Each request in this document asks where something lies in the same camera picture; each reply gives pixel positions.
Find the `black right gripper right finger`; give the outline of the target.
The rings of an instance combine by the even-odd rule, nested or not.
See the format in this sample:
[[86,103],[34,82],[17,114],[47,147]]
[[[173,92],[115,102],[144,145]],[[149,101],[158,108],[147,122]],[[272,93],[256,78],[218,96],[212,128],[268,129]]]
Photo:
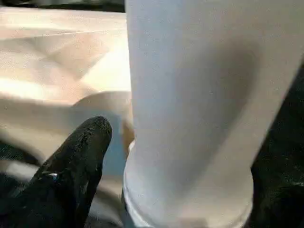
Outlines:
[[304,163],[290,154],[262,154],[254,161],[249,228],[304,226]]

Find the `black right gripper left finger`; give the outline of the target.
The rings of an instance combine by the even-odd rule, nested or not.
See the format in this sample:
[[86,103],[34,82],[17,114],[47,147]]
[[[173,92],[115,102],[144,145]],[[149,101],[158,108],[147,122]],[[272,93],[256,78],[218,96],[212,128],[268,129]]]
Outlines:
[[82,228],[111,139],[112,128],[106,118],[96,116],[84,121],[23,190],[1,203],[1,227]]

